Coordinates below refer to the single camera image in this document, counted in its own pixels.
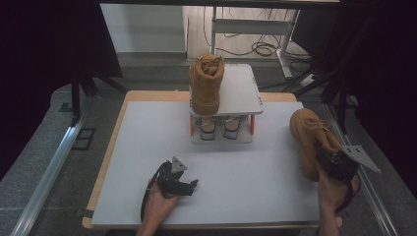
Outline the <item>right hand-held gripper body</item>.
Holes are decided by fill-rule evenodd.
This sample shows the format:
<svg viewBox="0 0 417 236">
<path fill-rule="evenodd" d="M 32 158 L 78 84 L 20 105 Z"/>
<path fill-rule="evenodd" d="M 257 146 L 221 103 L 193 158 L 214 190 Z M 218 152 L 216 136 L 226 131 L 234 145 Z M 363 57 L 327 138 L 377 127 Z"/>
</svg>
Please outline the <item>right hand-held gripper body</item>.
<svg viewBox="0 0 417 236">
<path fill-rule="evenodd" d="M 350 183 L 360 166 L 381 172 L 361 146 L 341 146 L 336 153 L 323 151 L 323 169 L 331 178 L 340 182 Z"/>
</svg>

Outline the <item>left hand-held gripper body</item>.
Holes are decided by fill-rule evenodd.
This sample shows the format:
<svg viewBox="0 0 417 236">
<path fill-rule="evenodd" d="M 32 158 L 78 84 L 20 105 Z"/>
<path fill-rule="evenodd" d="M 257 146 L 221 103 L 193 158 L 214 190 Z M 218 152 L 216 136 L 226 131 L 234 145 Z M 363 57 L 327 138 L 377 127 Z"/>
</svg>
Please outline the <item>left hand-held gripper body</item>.
<svg viewBox="0 0 417 236">
<path fill-rule="evenodd" d="M 172 198 L 173 196 L 192 196 L 193 191 L 189 190 L 188 184 L 180 181 L 180 178 L 188 167 L 182 163 L 176 156 L 172 157 L 171 168 L 166 168 L 165 162 L 162 163 L 156 175 L 156 183 L 166 198 Z"/>
</svg>

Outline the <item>tan suede lace-up boot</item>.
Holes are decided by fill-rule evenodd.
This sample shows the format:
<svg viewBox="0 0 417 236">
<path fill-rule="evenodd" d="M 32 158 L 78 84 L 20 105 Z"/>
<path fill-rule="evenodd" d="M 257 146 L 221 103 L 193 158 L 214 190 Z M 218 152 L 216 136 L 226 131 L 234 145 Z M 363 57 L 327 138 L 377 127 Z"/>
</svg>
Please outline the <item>tan suede lace-up boot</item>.
<svg viewBox="0 0 417 236">
<path fill-rule="evenodd" d="M 189 69 L 192 108 L 196 114 L 210 116 L 219 109 L 219 90 L 225 62 L 210 53 L 198 57 Z"/>
<path fill-rule="evenodd" d="M 340 142 L 331 132 L 329 122 L 320 119 L 311 109 L 296 110 L 290 118 L 290 132 L 300 145 L 299 165 L 303 175 L 310 181 L 319 181 L 317 170 L 317 145 L 330 155 L 340 151 Z"/>
</svg>

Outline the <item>rhinestone strap block-heel sandal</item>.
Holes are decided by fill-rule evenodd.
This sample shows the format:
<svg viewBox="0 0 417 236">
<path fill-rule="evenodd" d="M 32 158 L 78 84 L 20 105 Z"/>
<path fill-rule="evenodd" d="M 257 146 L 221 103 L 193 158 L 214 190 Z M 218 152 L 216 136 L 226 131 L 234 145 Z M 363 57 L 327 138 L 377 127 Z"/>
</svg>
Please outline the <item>rhinestone strap block-heel sandal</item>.
<svg viewBox="0 0 417 236">
<path fill-rule="evenodd" d="M 200 117 L 196 121 L 196 125 L 200 128 L 200 137 L 203 141 L 212 141 L 215 138 L 214 117 Z"/>
<path fill-rule="evenodd" d="M 229 116 L 224 121 L 223 137 L 229 140 L 236 140 L 239 135 L 241 121 L 244 116 Z"/>
</svg>

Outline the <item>white two-tier shoe rack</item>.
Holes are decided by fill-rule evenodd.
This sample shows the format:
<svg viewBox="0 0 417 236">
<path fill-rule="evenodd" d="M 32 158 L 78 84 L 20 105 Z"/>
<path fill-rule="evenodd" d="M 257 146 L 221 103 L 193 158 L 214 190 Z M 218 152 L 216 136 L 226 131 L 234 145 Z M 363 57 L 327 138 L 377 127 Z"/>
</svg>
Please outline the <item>white two-tier shoe rack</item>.
<svg viewBox="0 0 417 236">
<path fill-rule="evenodd" d="M 261 114 L 263 103 L 252 68 L 247 64 L 226 64 L 219 90 L 219 108 L 215 119 L 214 139 L 202 140 L 201 116 L 190 108 L 191 141 L 196 145 L 205 144 L 246 144 L 253 141 L 255 116 Z M 224 136 L 228 118 L 238 118 L 239 128 L 235 139 Z"/>
</svg>

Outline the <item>person's left hand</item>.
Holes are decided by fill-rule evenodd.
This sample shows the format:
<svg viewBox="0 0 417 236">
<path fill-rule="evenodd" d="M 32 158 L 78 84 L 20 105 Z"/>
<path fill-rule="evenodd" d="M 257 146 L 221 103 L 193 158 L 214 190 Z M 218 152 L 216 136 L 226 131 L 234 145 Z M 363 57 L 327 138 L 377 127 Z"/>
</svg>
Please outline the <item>person's left hand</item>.
<svg viewBox="0 0 417 236">
<path fill-rule="evenodd" d="M 158 190 L 149 193 L 143 225 L 158 227 L 179 201 L 178 196 L 166 199 Z"/>
</svg>

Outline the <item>person's right hand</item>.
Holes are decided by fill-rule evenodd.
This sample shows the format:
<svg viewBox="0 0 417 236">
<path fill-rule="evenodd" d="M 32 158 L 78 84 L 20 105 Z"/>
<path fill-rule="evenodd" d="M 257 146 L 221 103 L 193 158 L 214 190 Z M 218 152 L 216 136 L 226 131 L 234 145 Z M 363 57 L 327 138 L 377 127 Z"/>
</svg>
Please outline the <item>person's right hand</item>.
<svg viewBox="0 0 417 236">
<path fill-rule="evenodd" d="M 338 213 L 346 208 L 355 195 L 359 192 L 360 184 L 354 177 L 349 184 L 340 182 L 329 177 L 327 172 L 318 164 L 317 170 L 320 174 L 318 195 L 319 206 L 322 209 L 332 209 Z"/>
</svg>

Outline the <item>black metal stand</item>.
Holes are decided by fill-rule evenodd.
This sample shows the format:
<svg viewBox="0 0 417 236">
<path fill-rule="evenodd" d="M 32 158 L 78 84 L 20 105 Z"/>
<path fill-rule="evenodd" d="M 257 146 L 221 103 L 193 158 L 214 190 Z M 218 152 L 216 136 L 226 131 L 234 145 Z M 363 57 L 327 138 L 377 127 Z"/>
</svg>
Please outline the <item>black metal stand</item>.
<svg viewBox="0 0 417 236">
<path fill-rule="evenodd" d="M 330 103 L 338 96 L 337 125 L 343 133 L 346 133 L 345 114 L 347 108 L 347 88 L 350 80 L 349 73 L 352 71 L 355 53 L 373 21 L 374 17 L 371 14 L 363 14 L 362 19 L 357 20 L 357 24 L 353 28 L 346 29 L 345 37 L 336 48 L 332 52 L 324 54 L 321 59 L 317 59 L 316 63 L 310 66 L 297 79 L 297 82 L 301 83 L 310 72 L 325 65 L 329 66 L 328 72 L 320 74 L 316 80 L 293 92 L 296 97 L 299 97 L 312 89 L 326 84 L 327 86 L 321 94 L 321 100 L 323 103 Z"/>
</svg>

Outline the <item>white power strip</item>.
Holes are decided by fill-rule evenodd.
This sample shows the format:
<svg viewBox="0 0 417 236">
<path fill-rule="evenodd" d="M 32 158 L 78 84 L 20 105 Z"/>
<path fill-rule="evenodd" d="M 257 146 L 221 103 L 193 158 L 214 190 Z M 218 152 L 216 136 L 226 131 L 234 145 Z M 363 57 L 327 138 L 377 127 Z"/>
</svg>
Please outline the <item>white power strip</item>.
<svg viewBox="0 0 417 236">
<path fill-rule="evenodd" d="M 310 83 L 312 83 L 315 80 L 315 75 L 314 74 L 310 74 L 309 76 L 307 76 L 301 83 L 300 86 L 301 87 L 305 87 L 307 85 L 309 85 Z"/>
</svg>

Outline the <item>black curtain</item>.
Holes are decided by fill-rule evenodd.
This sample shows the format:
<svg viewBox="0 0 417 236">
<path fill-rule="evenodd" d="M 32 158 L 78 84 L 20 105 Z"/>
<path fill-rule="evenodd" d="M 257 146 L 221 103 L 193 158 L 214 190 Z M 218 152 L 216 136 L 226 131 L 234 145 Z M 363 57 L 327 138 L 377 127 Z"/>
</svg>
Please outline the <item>black curtain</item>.
<svg viewBox="0 0 417 236">
<path fill-rule="evenodd" d="M 313 65 L 332 52 L 363 14 L 374 21 L 354 56 L 347 97 L 356 117 L 417 198 L 417 0 L 339 0 L 303 9 L 295 41 Z"/>
<path fill-rule="evenodd" d="M 0 180 L 77 75 L 122 76 L 100 0 L 0 0 Z"/>
</svg>

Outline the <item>black tripod stand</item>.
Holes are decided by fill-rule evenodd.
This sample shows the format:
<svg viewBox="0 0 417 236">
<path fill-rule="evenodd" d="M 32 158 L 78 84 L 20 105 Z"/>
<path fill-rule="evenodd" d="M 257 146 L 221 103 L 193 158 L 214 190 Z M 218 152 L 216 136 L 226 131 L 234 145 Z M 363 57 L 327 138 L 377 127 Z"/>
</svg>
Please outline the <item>black tripod stand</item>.
<svg viewBox="0 0 417 236">
<path fill-rule="evenodd" d="M 92 67 L 76 67 L 71 79 L 73 125 L 76 125 L 81 119 L 80 89 L 83 89 L 86 96 L 95 96 L 97 93 L 97 86 L 93 81 L 94 78 L 100 79 L 101 81 L 122 93 L 127 92 L 127 89 L 114 81 L 113 77 L 122 77 L 122 72 L 119 65 L 117 65 L 114 71 L 109 75 L 106 75 L 104 72 L 99 72 L 97 69 L 93 69 Z"/>
</svg>

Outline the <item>aluminium frame rail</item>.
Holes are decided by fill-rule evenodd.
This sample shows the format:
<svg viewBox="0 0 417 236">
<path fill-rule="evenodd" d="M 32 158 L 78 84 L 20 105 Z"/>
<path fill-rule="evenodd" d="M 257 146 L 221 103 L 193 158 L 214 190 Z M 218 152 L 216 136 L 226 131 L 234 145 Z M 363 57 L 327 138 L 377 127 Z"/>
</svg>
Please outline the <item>aluminium frame rail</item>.
<svg viewBox="0 0 417 236">
<path fill-rule="evenodd" d="M 352 145 L 348 136 L 344 134 L 341 128 L 338 126 L 336 121 L 336 112 L 329 105 L 324 104 L 323 110 L 326 112 L 329 121 L 331 123 L 332 129 L 341 143 L 341 149 L 344 153 L 348 155 L 353 161 L 359 163 L 359 169 L 357 171 L 357 176 L 362 184 L 362 191 L 364 196 L 370 205 L 377 222 L 380 225 L 380 228 L 384 236 L 398 236 L 397 231 L 395 230 L 391 218 L 387 213 L 387 209 L 383 201 L 378 196 L 374 186 L 372 185 L 365 169 L 368 168 L 373 170 L 376 173 L 380 173 L 381 169 L 373 162 L 370 156 L 365 152 L 365 150 L 360 145 Z"/>
<path fill-rule="evenodd" d="M 29 236 L 86 118 L 83 114 L 67 129 L 10 236 Z"/>
</svg>

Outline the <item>white metal desk frame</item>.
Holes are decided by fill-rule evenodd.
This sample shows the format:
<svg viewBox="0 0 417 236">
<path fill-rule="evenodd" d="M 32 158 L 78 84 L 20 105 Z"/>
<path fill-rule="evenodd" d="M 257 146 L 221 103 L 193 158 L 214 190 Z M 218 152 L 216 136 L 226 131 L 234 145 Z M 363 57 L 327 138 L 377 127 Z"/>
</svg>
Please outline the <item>white metal desk frame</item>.
<svg viewBox="0 0 417 236">
<path fill-rule="evenodd" d="M 219 33 L 238 33 L 282 36 L 282 40 L 275 51 L 285 78 L 292 78 L 289 63 L 285 59 L 286 49 L 293 33 L 298 17 L 298 10 L 288 10 L 287 20 L 249 20 L 249 19 L 227 19 L 217 16 L 217 8 L 212 8 L 210 52 L 216 53 L 216 36 Z"/>
</svg>

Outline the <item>black overhead frame bar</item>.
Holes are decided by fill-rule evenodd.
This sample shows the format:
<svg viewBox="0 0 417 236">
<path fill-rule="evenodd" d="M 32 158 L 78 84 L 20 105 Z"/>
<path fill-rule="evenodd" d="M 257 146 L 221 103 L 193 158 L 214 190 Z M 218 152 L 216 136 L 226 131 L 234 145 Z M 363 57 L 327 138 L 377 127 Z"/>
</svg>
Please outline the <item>black overhead frame bar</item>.
<svg viewBox="0 0 417 236">
<path fill-rule="evenodd" d="M 169 6 L 212 6 L 273 9 L 337 8 L 339 0 L 98 0 L 107 4 L 169 5 Z"/>
</svg>

